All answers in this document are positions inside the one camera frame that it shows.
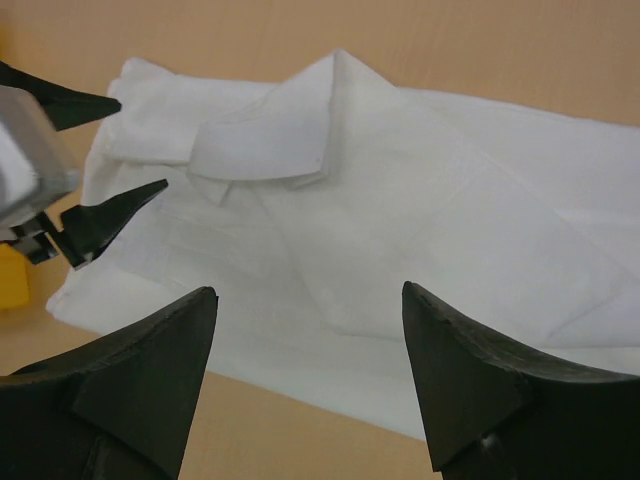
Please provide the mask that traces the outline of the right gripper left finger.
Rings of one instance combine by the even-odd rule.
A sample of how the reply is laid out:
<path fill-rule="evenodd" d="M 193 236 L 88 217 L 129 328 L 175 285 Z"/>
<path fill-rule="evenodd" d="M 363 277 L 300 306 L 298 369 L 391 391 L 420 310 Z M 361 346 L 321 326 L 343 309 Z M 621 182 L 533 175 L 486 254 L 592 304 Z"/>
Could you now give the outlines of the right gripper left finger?
<path fill-rule="evenodd" d="M 178 478 L 217 309 L 199 288 L 2 377 L 2 478 Z"/>

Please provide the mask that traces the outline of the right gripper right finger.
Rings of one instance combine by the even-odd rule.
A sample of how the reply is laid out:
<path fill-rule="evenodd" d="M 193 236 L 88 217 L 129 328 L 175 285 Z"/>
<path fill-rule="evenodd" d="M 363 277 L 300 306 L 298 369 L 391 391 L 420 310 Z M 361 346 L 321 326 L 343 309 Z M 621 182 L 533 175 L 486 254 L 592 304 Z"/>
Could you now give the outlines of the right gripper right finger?
<path fill-rule="evenodd" d="M 445 479 L 635 479 L 639 379 L 543 353 L 420 285 L 402 322 L 431 465 Z"/>

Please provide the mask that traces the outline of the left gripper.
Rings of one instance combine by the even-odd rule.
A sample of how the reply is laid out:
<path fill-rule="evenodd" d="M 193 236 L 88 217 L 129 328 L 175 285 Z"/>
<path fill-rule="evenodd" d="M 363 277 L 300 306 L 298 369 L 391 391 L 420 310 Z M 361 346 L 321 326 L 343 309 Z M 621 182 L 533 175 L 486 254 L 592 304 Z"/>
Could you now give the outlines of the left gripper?
<path fill-rule="evenodd" d="M 29 92 L 57 131 L 68 130 L 118 113 L 121 103 L 111 97 L 72 90 L 1 63 L 1 85 Z M 153 181 L 117 194 L 96 205 L 76 205 L 60 215 L 62 246 L 74 269 L 99 258 L 136 213 L 169 186 Z M 18 222 L 1 218 L 1 243 L 37 265 L 60 254 L 50 234 L 57 230 L 46 212 Z"/>

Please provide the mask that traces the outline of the white long sleeve shirt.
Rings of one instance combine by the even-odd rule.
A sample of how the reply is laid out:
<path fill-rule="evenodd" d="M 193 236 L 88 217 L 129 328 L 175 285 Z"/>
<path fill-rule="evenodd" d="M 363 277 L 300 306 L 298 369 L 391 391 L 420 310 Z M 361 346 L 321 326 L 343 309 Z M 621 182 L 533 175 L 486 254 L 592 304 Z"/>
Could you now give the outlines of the white long sleeve shirt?
<path fill-rule="evenodd" d="M 343 50 L 280 84 L 127 60 L 87 204 L 164 179 L 49 299 L 101 334 L 214 288 L 208 367 L 422 438 L 412 281 L 525 344 L 639 370 L 639 131 L 399 88 Z"/>

